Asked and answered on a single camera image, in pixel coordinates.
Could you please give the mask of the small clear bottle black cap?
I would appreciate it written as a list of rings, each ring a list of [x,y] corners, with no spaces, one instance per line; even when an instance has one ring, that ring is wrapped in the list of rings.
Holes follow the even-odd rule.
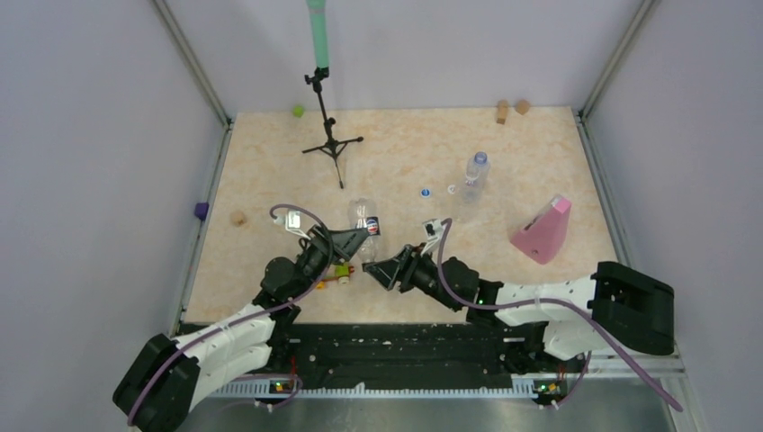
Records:
[[[374,261],[381,252],[382,239],[378,207],[374,200],[357,198],[349,202],[348,219],[353,229],[363,229],[367,238],[357,255],[362,263]]]

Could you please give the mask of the clear plastic bottle white cap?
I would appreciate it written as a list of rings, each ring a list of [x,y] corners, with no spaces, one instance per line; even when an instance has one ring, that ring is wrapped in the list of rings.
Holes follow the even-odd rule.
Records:
[[[462,181],[461,197],[467,205],[476,204],[487,183],[490,161],[486,152],[476,152],[466,164]]]

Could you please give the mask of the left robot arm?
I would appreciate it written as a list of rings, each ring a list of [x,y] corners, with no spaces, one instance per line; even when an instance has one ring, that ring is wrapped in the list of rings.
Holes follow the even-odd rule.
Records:
[[[184,336],[150,338],[112,395],[129,426],[175,431],[200,401],[239,376],[283,369],[289,349],[272,336],[295,320],[296,303],[328,269],[349,261],[368,237],[366,229],[315,225],[296,258],[267,263],[260,292],[241,310]]]

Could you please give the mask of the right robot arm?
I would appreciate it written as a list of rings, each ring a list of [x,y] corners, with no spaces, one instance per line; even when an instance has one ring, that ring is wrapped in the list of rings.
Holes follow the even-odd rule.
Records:
[[[543,335],[527,347],[540,371],[614,343],[650,356],[674,352],[674,289],[617,262],[602,261],[593,274],[561,283],[491,282],[455,256],[437,263],[431,253],[406,245],[362,269],[388,291],[418,289],[449,310],[466,308],[473,324],[542,323]]]

